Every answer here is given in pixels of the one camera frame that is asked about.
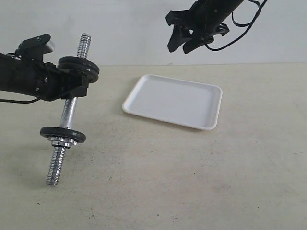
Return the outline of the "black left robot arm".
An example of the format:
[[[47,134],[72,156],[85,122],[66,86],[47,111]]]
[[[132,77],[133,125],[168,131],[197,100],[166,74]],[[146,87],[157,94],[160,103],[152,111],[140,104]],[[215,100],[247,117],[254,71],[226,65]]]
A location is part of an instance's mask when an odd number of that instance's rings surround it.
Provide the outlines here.
[[[65,56],[57,65],[33,59],[29,55],[0,56],[0,89],[35,100],[85,97],[89,84],[99,77],[99,67],[86,59]]]

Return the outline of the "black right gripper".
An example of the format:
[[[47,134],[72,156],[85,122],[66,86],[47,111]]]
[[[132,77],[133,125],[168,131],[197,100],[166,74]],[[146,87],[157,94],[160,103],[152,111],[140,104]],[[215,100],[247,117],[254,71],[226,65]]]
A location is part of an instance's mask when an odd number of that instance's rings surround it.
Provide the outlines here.
[[[198,0],[188,10],[171,10],[165,17],[173,26],[168,51],[173,53],[184,44],[184,54],[188,54],[212,43],[213,33],[229,14],[229,0]]]

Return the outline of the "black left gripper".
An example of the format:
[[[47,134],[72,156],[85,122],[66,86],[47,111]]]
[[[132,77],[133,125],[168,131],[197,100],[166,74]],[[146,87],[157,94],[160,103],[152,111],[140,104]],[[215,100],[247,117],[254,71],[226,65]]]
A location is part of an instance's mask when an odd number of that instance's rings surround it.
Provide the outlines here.
[[[37,74],[34,101],[54,101],[85,97],[89,80],[85,73],[73,69],[58,69],[51,62],[33,62]]]

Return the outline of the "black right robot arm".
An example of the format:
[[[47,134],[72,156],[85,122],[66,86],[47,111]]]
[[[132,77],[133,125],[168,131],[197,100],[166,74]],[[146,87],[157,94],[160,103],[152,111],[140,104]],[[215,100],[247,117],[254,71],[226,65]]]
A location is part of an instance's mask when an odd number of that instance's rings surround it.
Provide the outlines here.
[[[185,54],[210,44],[214,36],[229,32],[224,20],[242,3],[241,0],[198,0],[187,10],[170,11],[165,17],[173,32],[167,44],[170,53],[183,46]]]

